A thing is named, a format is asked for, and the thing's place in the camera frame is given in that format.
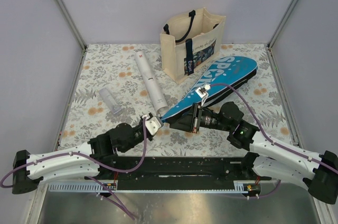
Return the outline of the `white shuttlecock tube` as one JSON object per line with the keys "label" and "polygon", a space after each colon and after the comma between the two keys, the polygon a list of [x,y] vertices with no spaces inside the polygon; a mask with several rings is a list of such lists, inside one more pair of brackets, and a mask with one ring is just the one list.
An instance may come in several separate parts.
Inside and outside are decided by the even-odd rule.
{"label": "white shuttlecock tube", "polygon": [[135,53],[134,58],[143,77],[155,111],[157,114],[163,116],[168,111],[168,104],[157,82],[155,74],[153,73],[151,65],[148,62],[147,56],[143,51],[138,51]]}

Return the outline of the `clear plastic tube cap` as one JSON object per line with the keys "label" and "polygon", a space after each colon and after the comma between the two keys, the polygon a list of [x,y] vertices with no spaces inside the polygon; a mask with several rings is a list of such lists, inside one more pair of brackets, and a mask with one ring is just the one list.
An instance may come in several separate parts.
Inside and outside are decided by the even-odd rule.
{"label": "clear plastic tube cap", "polygon": [[120,115],[123,112],[122,107],[116,102],[110,90],[103,88],[99,90],[99,95],[114,115]]}

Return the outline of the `blue racket cover bag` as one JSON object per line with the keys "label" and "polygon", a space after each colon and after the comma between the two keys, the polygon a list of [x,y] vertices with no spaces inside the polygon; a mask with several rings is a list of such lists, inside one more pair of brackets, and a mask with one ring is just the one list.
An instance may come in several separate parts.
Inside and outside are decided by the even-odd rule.
{"label": "blue racket cover bag", "polygon": [[254,59],[242,56],[221,57],[215,60],[195,82],[192,88],[165,115],[162,121],[169,123],[187,112],[194,103],[201,102],[202,97],[196,92],[198,88],[209,84],[211,89],[205,106],[212,106],[232,93],[226,85],[237,89],[256,75],[258,64]]}

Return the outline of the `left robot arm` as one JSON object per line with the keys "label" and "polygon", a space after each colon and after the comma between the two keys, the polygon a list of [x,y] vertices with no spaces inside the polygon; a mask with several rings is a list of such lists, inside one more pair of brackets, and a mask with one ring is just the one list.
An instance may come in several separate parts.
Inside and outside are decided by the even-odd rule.
{"label": "left robot arm", "polygon": [[16,153],[13,163],[13,194],[24,194],[37,189],[40,183],[61,178],[77,178],[99,175],[109,179],[118,173],[130,173],[143,163],[142,156],[133,168],[119,169],[113,161],[118,152],[126,152],[139,143],[152,140],[163,127],[156,117],[142,119],[131,127],[121,123],[81,145],[45,154],[33,155],[27,150]]}

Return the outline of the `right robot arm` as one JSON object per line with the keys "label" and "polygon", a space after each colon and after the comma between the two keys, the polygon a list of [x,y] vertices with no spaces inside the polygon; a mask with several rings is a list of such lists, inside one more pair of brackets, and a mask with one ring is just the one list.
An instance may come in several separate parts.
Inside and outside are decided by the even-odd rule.
{"label": "right robot arm", "polygon": [[286,144],[266,134],[260,125],[243,119],[233,102],[221,106],[218,113],[194,103],[189,109],[165,114],[170,128],[197,133],[201,127],[228,132],[227,140],[249,152],[252,161],[241,165],[240,173],[248,180],[266,176],[296,184],[327,204],[337,201],[337,155],[320,154]]}

